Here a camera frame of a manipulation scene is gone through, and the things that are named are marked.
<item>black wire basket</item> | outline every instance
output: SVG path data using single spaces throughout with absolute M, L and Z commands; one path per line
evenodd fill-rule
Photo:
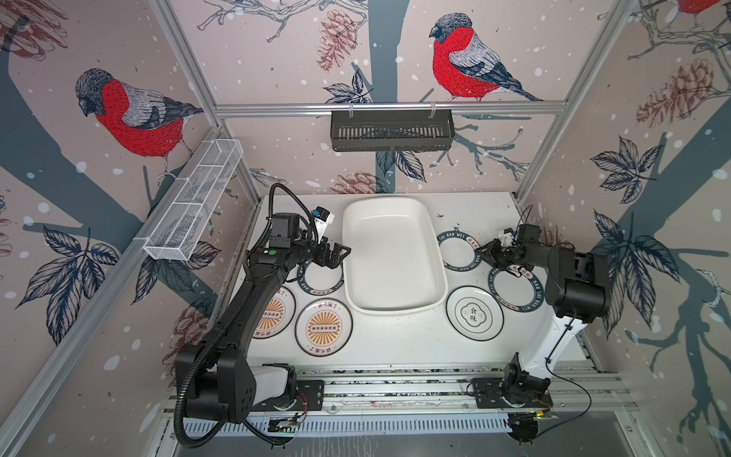
M 455 124 L 451 110 L 333 111 L 333 150 L 445 151 L 452 147 Z

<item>bird head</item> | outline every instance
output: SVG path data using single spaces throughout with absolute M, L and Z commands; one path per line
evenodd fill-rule
M 92 68 L 84 72 L 76 81 L 76 98 L 79 99 L 79 107 L 85 116 L 94 113 L 103 116 L 107 113 L 104 109 L 102 89 L 114 78 L 106 71 Z
M 471 29 L 472 21 L 466 14 L 453 12 L 439 18 L 431 29 L 429 37 L 436 39 L 439 44 L 442 44 L 453 31 L 463 27 Z

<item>plate with orange sunburst design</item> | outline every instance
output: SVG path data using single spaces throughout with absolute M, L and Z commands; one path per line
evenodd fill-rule
M 266 339 L 279 335 L 292 321 L 297 310 L 297 303 L 292 291 L 280 287 L 264 310 L 262 319 L 254 331 L 254 338 Z
M 295 325 L 297 344 L 315 357 L 342 349 L 353 331 L 353 317 L 343 303 L 332 298 L 317 300 L 302 310 Z

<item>gray floor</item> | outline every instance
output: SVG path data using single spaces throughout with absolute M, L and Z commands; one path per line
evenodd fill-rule
M 545 427 L 559 420 L 547 420 Z M 520 446 L 506 434 L 393 435 L 380 437 L 296 438 L 286 449 L 270 450 L 258 438 L 214 438 L 191 450 L 178 446 L 176 457 L 472 457 L 472 456 L 632 456 L 613 412 L 590 412 L 552 430 L 533 446 Z

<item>rectangular basin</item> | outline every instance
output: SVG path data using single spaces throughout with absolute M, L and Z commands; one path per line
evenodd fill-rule
M 447 297 L 447 275 L 434 227 L 413 198 L 360 200 L 343 212 L 348 303 L 365 314 L 407 314 Z

